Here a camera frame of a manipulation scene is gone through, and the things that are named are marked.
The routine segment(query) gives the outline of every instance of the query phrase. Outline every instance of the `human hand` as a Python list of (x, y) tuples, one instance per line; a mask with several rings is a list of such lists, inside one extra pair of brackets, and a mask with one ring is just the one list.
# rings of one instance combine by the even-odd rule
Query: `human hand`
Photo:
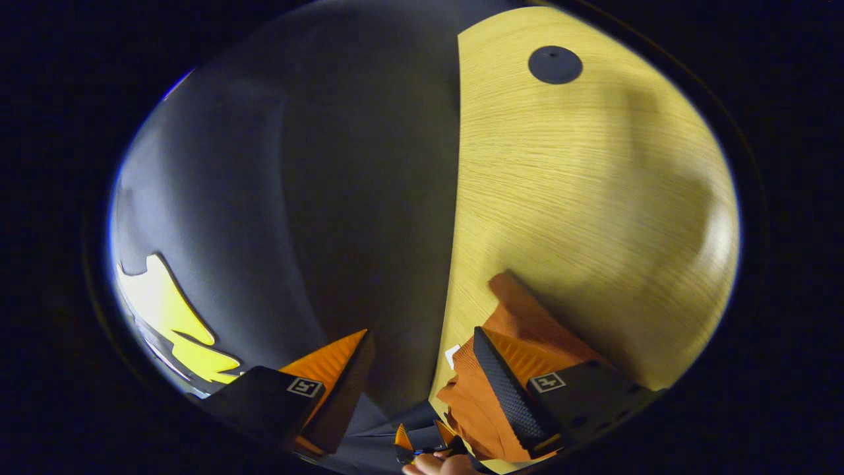
[(444, 452), (434, 452), (421, 454), (415, 461), (416, 465), (402, 467), (404, 475), (479, 475), (467, 455), (446, 457)]

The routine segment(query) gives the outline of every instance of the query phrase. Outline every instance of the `wood grain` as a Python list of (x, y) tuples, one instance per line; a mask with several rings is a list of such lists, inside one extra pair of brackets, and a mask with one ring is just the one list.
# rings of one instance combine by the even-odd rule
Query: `wood grain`
[[(669, 387), (717, 328), (737, 270), (738, 205), (711, 130), (649, 63), (555, 8), (498, 14), (458, 45), (457, 210), (431, 404), (447, 409), (442, 353), (490, 316), (487, 281), (508, 269), (632, 379)], [(548, 45), (580, 57), (578, 79), (531, 75)]]

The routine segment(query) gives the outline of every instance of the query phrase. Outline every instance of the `light wood surface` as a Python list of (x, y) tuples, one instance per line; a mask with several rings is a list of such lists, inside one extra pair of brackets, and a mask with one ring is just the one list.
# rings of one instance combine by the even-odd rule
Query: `light wood surface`
[[(557, 9), (498, 14), (458, 45), (457, 211), (431, 404), (447, 410), (443, 352), (490, 316), (487, 281), (507, 269), (632, 379), (669, 387), (717, 328), (737, 270), (738, 206), (711, 130), (649, 63)], [(580, 57), (577, 80), (531, 75), (548, 45)]]

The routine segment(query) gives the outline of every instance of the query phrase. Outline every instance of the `wooden table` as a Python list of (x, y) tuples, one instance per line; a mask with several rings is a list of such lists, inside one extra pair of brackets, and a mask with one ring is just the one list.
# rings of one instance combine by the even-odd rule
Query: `wooden table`
[[(669, 387), (717, 328), (737, 270), (738, 204), (716, 138), (659, 71), (557, 9), (498, 14), (458, 45), (457, 211), (430, 403), (447, 410), (443, 352), (489, 317), (487, 281), (507, 269), (632, 379)], [(527, 65), (541, 46), (574, 52), (581, 75), (537, 80)]]

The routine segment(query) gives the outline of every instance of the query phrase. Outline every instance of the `orange cloth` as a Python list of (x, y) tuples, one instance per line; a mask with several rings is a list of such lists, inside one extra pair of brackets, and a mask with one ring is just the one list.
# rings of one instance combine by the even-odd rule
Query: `orange cloth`
[[(513, 276), (499, 274), (490, 280), (499, 305), (483, 327), (529, 342), (551, 353), (569, 368), (590, 359), (606, 362), (580, 338), (563, 328)], [(436, 396), (448, 404), (446, 418), (478, 460), (530, 461), (519, 444), (495, 393), (473, 351), (474, 336), (454, 353), (452, 378)]]

